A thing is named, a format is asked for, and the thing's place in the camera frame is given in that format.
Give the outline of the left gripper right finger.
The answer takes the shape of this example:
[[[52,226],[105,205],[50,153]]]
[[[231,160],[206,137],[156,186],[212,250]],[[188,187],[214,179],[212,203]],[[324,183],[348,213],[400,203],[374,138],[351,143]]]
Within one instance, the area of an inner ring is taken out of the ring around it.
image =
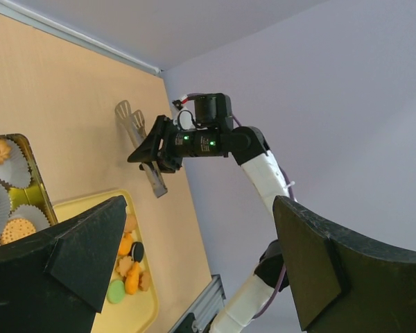
[[[277,196],[273,214],[303,332],[416,332],[416,251]]]

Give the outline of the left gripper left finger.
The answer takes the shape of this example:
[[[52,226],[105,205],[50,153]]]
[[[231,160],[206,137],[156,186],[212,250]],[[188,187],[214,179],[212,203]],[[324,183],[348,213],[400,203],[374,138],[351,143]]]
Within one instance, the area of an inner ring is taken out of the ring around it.
[[[113,196],[0,246],[0,332],[90,332],[103,309],[126,206]]]

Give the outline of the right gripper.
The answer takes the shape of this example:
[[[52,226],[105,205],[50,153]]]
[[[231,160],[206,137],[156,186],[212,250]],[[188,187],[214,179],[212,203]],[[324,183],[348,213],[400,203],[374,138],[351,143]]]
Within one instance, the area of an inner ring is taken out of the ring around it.
[[[175,152],[175,138],[180,131],[170,118],[159,115],[144,139],[134,121],[131,121],[131,127],[137,147],[128,156],[129,163],[156,161],[159,170],[164,173],[175,173],[181,169],[182,157]]]

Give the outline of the metal serving tongs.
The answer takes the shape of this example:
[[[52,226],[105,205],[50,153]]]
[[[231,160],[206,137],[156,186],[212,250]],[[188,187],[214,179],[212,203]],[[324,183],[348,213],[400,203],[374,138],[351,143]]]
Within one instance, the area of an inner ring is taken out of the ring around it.
[[[132,111],[128,100],[118,102],[114,112],[117,121],[126,129],[134,149],[137,150],[147,138],[146,122],[143,112],[141,110]],[[141,164],[141,169],[146,172],[154,195],[157,198],[160,198],[168,192],[168,189],[159,171],[158,164],[156,162],[147,161],[144,157],[145,152],[144,149],[140,150],[140,157],[138,160]]]

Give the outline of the beige round biscuit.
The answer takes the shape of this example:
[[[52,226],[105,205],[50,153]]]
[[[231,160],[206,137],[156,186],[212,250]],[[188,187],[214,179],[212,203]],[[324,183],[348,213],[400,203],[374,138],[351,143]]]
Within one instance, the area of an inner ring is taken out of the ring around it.
[[[0,244],[6,245],[36,233],[35,226],[27,219],[12,219],[7,222],[0,236]]]

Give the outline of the square cookie tin box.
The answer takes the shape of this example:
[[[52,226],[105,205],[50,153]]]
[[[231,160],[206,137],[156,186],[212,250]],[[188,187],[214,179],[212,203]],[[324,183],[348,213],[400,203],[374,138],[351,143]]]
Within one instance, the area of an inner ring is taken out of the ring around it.
[[[56,224],[29,140],[0,135],[0,246]]]

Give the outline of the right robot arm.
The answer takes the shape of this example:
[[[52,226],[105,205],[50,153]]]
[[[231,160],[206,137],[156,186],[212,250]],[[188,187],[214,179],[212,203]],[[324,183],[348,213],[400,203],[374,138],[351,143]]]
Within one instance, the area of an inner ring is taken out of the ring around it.
[[[156,164],[163,173],[175,173],[186,157],[233,156],[257,190],[269,212],[277,196],[294,198],[292,182],[279,167],[262,132],[235,120],[228,95],[192,93],[173,101],[180,113],[194,104],[192,129],[160,115],[151,131],[128,157],[129,163]],[[241,332],[260,317],[275,296],[289,285],[281,248],[272,241],[249,278],[218,312],[207,332]]]

